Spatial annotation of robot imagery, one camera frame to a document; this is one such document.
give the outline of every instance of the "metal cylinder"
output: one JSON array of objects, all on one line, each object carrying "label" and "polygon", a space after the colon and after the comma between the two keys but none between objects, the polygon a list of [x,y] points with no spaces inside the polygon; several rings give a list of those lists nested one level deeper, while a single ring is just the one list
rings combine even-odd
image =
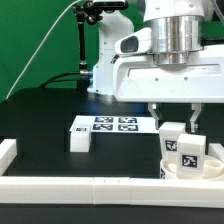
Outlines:
[{"label": "metal cylinder", "polygon": [[201,16],[176,16],[151,20],[152,53],[155,64],[163,64],[165,57],[175,64],[187,63],[188,54],[183,52],[201,49]]}]

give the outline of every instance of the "camera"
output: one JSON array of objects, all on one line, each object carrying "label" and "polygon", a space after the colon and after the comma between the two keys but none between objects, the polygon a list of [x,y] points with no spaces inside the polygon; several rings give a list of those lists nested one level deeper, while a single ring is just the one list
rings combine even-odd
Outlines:
[{"label": "camera", "polygon": [[93,0],[95,8],[102,10],[122,10],[128,8],[126,0]]}]

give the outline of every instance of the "white cup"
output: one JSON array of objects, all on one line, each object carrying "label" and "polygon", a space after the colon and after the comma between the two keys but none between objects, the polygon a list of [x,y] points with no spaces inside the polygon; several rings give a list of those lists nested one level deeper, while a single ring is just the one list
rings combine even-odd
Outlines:
[{"label": "white cup", "polygon": [[[165,160],[160,161],[160,178],[161,179],[179,179],[176,176],[177,165]],[[220,160],[205,156],[204,170],[201,180],[221,181],[224,180],[224,163]]]}]

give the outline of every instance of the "black table surface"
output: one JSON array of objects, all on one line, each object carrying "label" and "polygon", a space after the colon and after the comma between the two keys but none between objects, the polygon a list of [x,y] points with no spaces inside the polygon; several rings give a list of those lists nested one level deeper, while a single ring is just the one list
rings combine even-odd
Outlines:
[{"label": "black table surface", "polygon": [[[189,104],[162,104],[169,121],[192,115]],[[0,104],[0,137],[16,138],[6,176],[158,178],[158,134],[92,133],[89,153],[69,152],[76,115],[150,116],[144,103],[107,103],[75,89],[24,89]],[[199,133],[224,142],[224,105],[209,104]],[[223,209],[124,205],[0,205],[1,223],[220,223]]]}]

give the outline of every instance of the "white cube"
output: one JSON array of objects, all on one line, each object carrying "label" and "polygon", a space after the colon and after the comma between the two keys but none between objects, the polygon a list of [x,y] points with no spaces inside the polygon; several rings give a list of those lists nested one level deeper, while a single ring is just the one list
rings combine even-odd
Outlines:
[{"label": "white cube", "polygon": [[177,141],[177,177],[202,179],[206,137],[181,134]]},{"label": "white cube", "polygon": [[159,129],[162,159],[176,162],[177,140],[180,134],[186,133],[185,123],[165,122]]},{"label": "white cube", "polygon": [[74,125],[70,135],[70,152],[89,152],[90,143],[90,125]]}]

